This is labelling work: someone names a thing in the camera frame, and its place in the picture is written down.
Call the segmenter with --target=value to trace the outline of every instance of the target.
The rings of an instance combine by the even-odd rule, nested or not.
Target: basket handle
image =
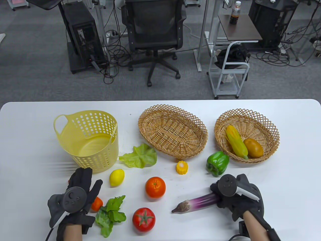
[[[114,136],[116,130],[117,130],[117,123],[115,124],[115,127],[114,127],[114,129],[113,129],[113,132],[111,133],[111,136],[110,136],[110,138],[109,138],[109,143],[108,143],[108,145],[111,143],[111,139],[112,139],[112,137]]]
[[[59,137],[60,137],[60,134],[61,134],[61,133],[59,133],[59,132],[56,130],[56,121],[57,121],[58,118],[61,117],[61,116],[66,117],[67,121],[69,121],[66,115],[59,115],[59,116],[57,116],[57,117],[55,118],[55,120],[54,120],[54,130],[55,130],[56,135],[59,136]]]

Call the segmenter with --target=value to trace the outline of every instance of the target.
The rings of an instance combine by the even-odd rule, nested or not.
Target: red tomato
[[[152,177],[146,182],[145,190],[151,198],[161,198],[165,194],[166,185],[160,177]]]
[[[98,212],[100,207],[102,207],[104,204],[102,202],[102,200],[99,197],[96,197],[95,201],[93,202],[93,204],[91,205],[91,209],[94,212]]]
[[[155,214],[149,208],[137,209],[133,215],[133,224],[140,232],[148,232],[155,225]]]

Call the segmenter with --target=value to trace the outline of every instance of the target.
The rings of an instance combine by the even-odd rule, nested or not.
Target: yellow plastic basket
[[[68,122],[59,134],[56,121],[61,116]],[[109,169],[118,158],[118,128],[111,114],[92,110],[59,115],[54,129],[62,148],[79,166],[90,167],[93,173]]]

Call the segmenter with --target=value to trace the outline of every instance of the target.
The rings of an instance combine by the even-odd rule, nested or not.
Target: green bell pepper
[[[218,151],[210,155],[206,161],[206,169],[213,175],[222,175],[227,165],[229,164],[230,158],[228,155],[224,154],[222,151]]]

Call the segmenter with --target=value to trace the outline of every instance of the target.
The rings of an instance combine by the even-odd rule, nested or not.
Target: floor
[[[193,35],[200,35],[204,3],[200,8],[186,9],[185,24]],[[247,13],[251,0],[242,1],[242,13]],[[316,3],[298,6],[288,30],[304,26],[311,18]],[[111,11],[112,2],[107,0],[103,9],[104,22]],[[230,13],[230,9],[220,9]],[[320,8],[315,16],[320,16]],[[113,18],[105,30],[115,29]],[[202,49],[202,68],[197,71],[192,51],[180,52],[173,63],[180,71],[181,79],[175,73],[157,66],[152,77],[153,86],[146,86],[149,65],[134,68],[129,72],[121,68],[111,85],[103,83],[102,75],[95,70],[72,75],[69,70],[65,26],[58,8],[50,11],[36,6],[17,8],[13,12],[7,1],[0,1],[0,33],[6,37],[0,44],[0,107],[12,101],[100,101],[100,100],[194,100],[213,99],[206,75],[209,64],[207,48]],[[190,35],[184,27],[184,44],[181,50],[198,46],[199,39]],[[307,44],[305,60],[313,50]],[[298,62],[291,58],[291,64]],[[244,84],[240,99],[287,99],[313,98],[321,102],[321,58],[312,56],[304,67],[275,67],[252,59],[248,81]],[[232,96],[220,99],[234,99]]]

